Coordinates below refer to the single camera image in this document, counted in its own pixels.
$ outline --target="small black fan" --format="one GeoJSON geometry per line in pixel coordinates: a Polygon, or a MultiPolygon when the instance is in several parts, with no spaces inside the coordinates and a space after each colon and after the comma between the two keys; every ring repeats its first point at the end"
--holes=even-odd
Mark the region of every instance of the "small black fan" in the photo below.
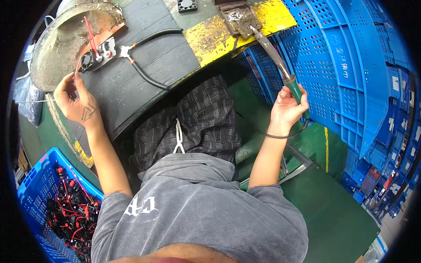
{"type": "Polygon", "coordinates": [[[196,11],[197,2],[196,0],[177,0],[177,7],[179,8],[179,13],[196,11]]]}

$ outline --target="white cord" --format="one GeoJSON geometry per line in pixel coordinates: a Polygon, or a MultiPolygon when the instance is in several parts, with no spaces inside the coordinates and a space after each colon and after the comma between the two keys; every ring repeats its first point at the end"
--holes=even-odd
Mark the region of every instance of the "white cord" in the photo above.
{"type": "Polygon", "coordinates": [[[178,149],[179,147],[180,147],[180,149],[181,149],[181,152],[182,152],[183,154],[185,154],[185,152],[184,152],[184,148],[183,148],[183,131],[181,130],[180,121],[179,121],[179,119],[178,119],[177,117],[176,117],[176,121],[177,121],[177,123],[176,123],[177,145],[176,145],[176,148],[174,149],[173,154],[177,152],[177,149],[178,149]]]}
{"type": "Polygon", "coordinates": [[[45,102],[45,101],[15,101],[16,103],[38,103],[38,102],[45,102]]]}
{"type": "Polygon", "coordinates": [[[47,18],[51,18],[54,21],[54,18],[52,16],[45,16],[44,17],[45,27],[48,27],[48,25],[49,25],[49,23],[47,22],[47,18]]]}

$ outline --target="hand tattoo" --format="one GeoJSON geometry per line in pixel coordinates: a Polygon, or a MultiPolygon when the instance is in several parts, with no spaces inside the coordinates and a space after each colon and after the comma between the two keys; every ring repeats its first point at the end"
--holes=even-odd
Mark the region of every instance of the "hand tattoo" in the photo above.
{"type": "Polygon", "coordinates": [[[95,113],[95,111],[96,111],[95,107],[88,103],[88,107],[85,107],[83,109],[82,121],[84,122],[84,121],[89,120],[92,117],[92,115],[95,113]]]}

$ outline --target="wrist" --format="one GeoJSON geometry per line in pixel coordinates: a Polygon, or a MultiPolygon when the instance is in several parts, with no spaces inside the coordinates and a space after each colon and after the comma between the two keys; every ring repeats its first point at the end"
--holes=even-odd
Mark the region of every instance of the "wrist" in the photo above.
{"type": "Polygon", "coordinates": [[[289,135],[290,129],[291,127],[286,125],[274,125],[273,123],[270,123],[267,129],[267,133],[274,136],[285,137],[289,135]]]}
{"type": "Polygon", "coordinates": [[[107,136],[107,133],[105,132],[104,125],[101,123],[99,125],[90,125],[85,127],[86,129],[86,135],[88,136],[89,140],[96,140],[96,139],[102,139],[104,136],[107,136]]]}

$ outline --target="black wire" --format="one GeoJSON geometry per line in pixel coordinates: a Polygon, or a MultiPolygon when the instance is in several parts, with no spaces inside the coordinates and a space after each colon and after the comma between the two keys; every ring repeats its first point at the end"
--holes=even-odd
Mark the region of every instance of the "black wire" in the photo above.
{"type": "Polygon", "coordinates": [[[262,135],[265,135],[265,136],[267,136],[267,137],[276,138],[276,139],[291,139],[291,138],[294,138],[295,136],[297,136],[298,134],[300,134],[301,132],[303,132],[303,130],[307,129],[307,126],[309,126],[309,122],[310,122],[310,119],[306,119],[306,122],[304,123],[303,127],[302,127],[302,128],[301,128],[301,130],[299,130],[296,134],[289,135],[289,136],[275,136],[275,135],[272,135],[272,134],[263,133],[263,132],[259,131],[259,129],[257,129],[257,128],[254,126],[254,124],[253,124],[250,120],[246,119],[245,117],[243,117],[243,116],[242,116],[240,113],[238,113],[238,112],[237,112],[237,114],[238,114],[238,116],[240,116],[240,117],[242,117],[243,119],[247,120],[247,121],[248,121],[248,122],[249,122],[249,123],[253,126],[253,128],[254,128],[254,130],[255,130],[256,132],[258,132],[258,133],[260,133],[260,134],[262,134],[262,135]]]}

